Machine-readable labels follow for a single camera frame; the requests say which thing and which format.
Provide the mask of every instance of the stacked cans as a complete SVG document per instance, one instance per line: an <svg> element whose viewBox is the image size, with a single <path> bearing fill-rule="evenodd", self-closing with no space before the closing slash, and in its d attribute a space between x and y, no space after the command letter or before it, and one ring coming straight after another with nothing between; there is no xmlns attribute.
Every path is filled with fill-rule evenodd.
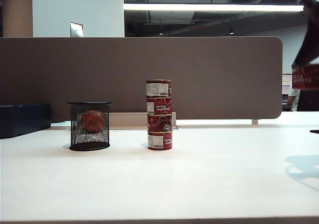
<svg viewBox="0 0 319 224"><path fill-rule="evenodd" d="M147 80L148 148L172 148L171 81Z"/></svg>

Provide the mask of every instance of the gray partition panel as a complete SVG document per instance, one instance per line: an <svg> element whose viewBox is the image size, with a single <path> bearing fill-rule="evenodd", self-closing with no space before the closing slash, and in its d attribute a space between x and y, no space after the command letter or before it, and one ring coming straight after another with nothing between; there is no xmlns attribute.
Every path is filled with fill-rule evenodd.
<svg viewBox="0 0 319 224"><path fill-rule="evenodd" d="M0 103L70 101L145 112L146 79L172 80L178 119L276 118L282 42L276 37L0 38Z"/></svg>

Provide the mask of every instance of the can label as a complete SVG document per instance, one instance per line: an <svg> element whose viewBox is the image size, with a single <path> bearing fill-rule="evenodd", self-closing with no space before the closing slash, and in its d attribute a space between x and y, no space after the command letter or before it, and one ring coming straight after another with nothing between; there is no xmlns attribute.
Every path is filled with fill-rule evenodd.
<svg viewBox="0 0 319 224"><path fill-rule="evenodd" d="M167 150L172 148L172 132L148 133L148 148Z"/></svg>
<svg viewBox="0 0 319 224"><path fill-rule="evenodd" d="M170 80L148 80L146 81L146 95L148 97L170 97Z"/></svg>
<svg viewBox="0 0 319 224"><path fill-rule="evenodd" d="M171 97L147 98L148 114L170 114Z"/></svg>
<svg viewBox="0 0 319 224"><path fill-rule="evenodd" d="M294 89L318 89L319 65L305 65L293 71Z"/></svg>
<svg viewBox="0 0 319 224"><path fill-rule="evenodd" d="M171 131L171 115L148 115L148 129L150 132Z"/></svg>

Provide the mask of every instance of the white wall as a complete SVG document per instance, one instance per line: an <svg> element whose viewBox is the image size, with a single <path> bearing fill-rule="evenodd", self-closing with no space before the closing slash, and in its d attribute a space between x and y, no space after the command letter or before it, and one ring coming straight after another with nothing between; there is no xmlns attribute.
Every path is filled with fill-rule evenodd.
<svg viewBox="0 0 319 224"><path fill-rule="evenodd" d="M70 22L85 37L124 37L124 0L33 0L33 36L69 37Z"/></svg>
<svg viewBox="0 0 319 224"><path fill-rule="evenodd" d="M283 41L283 73L291 73L291 65L304 40L307 25L248 34L248 36L277 36Z"/></svg>

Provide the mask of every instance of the white label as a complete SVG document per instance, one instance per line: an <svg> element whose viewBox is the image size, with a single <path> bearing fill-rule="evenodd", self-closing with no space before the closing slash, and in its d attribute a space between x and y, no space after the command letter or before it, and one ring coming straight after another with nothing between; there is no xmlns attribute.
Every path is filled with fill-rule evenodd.
<svg viewBox="0 0 319 224"><path fill-rule="evenodd" d="M148 114L154 114L154 102L148 102Z"/></svg>
<svg viewBox="0 0 319 224"><path fill-rule="evenodd" d="M150 148L163 148L163 136L153 136L148 134L148 141Z"/></svg>
<svg viewBox="0 0 319 224"><path fill-rule="evenodd" d="M146 84L147 96L168 96L168 84L148 83Z"/></svg>
<svg viewBox="0 0 319 224"><path fill-rule="evenodd" d="M168 124L168 123L165 123L165 124L164 124L164 127L163 127L163 129L164 129L164 130L167 130L167 131L169 131L169 130L170 130L170 124Z"/></svg>

